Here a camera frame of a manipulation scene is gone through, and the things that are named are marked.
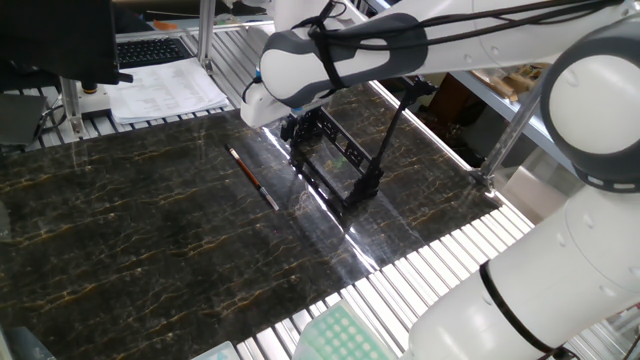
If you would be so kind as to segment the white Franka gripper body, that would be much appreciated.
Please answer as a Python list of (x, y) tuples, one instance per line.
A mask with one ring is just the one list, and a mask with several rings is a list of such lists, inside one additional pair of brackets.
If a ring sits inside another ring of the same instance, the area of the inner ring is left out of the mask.
[(242, 93), (241, 118), (248, 126), (259, 128), (285, 117), (299, 91), (295, 86), (253, 79)]

